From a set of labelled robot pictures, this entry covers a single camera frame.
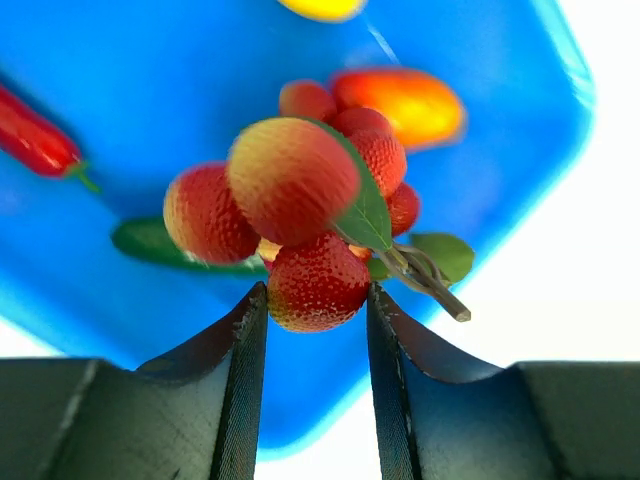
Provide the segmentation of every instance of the fruit cluster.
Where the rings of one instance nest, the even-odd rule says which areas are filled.
[[[416,76],[425,76],[409,72],[401,78],[409,90],[424,87],[416,86]],[[320,332],[345,323],[362,307],[371,281],[371,250],[349,245],[332,230],[361,188],[353,157],[332,132],[346,137],[366,163],[397,236],[411,228],[420,210],[418,195],[403,181],[405,147],[451,137],[463,123],[461,115],[416,123],[402,101],[362,90],[363,81],[389,83],[381,70],[343,74],[331,91],[310,80],[285,85],[280,116],[246,128],[226,162],[183,172],[166,194],[165,225],[181,250],[218,265],[256,252],[262,257],[269,311],[290,331]],[[405,88],[402,95],[410,93]],[[413,108],[424,114],[419,100],[414,95]]]

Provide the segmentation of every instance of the yellow object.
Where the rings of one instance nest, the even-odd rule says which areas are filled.
[[[317,22],[341,23],[351,20],[367,0],[278,0],[289,10]]]

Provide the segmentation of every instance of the stem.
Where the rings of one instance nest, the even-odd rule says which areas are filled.
[[[409,254],[409,264],[420,272],[420,261],[413,255]],[[431,289],[431,295],[436,301],[444,308],[449,315],[451,315],[458,322],[468,322],[471,320],[471,312],[469,309],[451,293],[447,287],[445,287],[439,280],[433,278],[431,275],[420,275],[420,280]]]
[[[84,170],[78,170],[77,172],[75,172],[75,176],[78,177],[78,179],[80,179],[84,186],[87,187],[90,191],[94,193],[101,192],[100,187],[93,183],[93,181],[89,177],[87,177],[87,174],[84,173]]]
[[[456,321],[471,320],[469,309],[440,283],[440,271],[427,254],[421,251],[414,252],[412,247],[404,245],[394,245],[386,252],[376,253],[387,268],[409,288],[431,295]],[[427,262],[433,273],[427,272],[418,256]]]

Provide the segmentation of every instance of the blue plastic container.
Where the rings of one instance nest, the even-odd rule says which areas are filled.
[[[39,178],[0,153],[0,314],[68,354],[127,368],[225,314],[256,279],[139,263],[112,248],[111,230],[159,214],[178,172],[223,159],[242,127],[276,114],[285,82],[400,62],[451,85],[470,128],[459,145],[410,157],[424,204],[415,229],[457,234],[480,259],[590,124],[590,76],[554,0],[370,0],[342,25],[275,0],[0,5],[0,80],[77,139],[104,188]],[[416,318],[435,311],[386,287]],[[282,452],[319,433],[365,375],[364,315],[317,335],[269,328],[261,447]]]

